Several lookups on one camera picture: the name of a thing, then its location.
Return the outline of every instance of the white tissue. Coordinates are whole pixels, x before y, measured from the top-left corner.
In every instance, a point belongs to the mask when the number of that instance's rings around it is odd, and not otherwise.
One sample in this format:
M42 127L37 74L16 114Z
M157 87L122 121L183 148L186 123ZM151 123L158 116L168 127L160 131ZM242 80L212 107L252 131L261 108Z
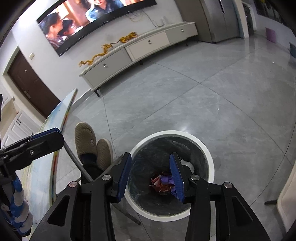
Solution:
M188 161L184 161L183 159L181 160L181 164L182 165L185 165L185 166L188 166L189 168L190 168L190 171L193 173L194 172L194 167L193 167L193 165L190 163L190 162L188 162Z

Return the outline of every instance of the stainless steel refrigerator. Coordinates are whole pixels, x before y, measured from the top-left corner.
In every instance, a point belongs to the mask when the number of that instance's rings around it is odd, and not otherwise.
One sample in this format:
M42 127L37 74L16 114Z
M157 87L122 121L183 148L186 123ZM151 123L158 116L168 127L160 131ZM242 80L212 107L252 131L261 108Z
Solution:
M195 22L198 39L219 42L239 36L239 25L232 0L175 0L182 18Z

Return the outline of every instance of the television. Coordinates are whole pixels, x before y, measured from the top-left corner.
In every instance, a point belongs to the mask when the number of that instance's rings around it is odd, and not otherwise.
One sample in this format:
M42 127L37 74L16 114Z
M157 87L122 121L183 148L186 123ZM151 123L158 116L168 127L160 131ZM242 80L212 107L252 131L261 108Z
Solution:
M100 26L156 4L155 0L59 0L37 19L37 23L61 56Z

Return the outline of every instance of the blue gripper pad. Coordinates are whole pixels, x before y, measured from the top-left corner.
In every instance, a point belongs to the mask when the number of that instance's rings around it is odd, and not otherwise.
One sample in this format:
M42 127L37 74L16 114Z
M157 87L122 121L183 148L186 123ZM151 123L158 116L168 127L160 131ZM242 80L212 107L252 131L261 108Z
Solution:
M45 135L47 135L49 133L52 133L52 132L55 132L55 131L61 133L61 131L58 128L53 128L53 129L50 129L50 130L47 130L47 131L44 131L44 132L41 132L41 133L38 133L36 135L31 136L30 141L34 140L36 138L39 138L41 136L45 136Z
M184 195L184 182L181 177L176 159L173 154L170 155L170 171L172 172L173 180L175 183L177 197L181 202L184 202L185 195Z
M125 153L123 158L127 158L127 160L118 182L118 192L117 192L116 198L119 202L124 196L124 192L126 190L126 184L128 183L128 177L131 171L131 154Z

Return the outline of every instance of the brown door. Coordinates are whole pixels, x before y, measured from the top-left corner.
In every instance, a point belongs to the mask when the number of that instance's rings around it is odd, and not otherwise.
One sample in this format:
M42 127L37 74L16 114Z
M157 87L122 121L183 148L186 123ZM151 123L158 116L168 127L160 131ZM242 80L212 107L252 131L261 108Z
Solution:
M23 95L44 117L48 117L60 103L59 99L34 72L20 51L13 60L8 75Z

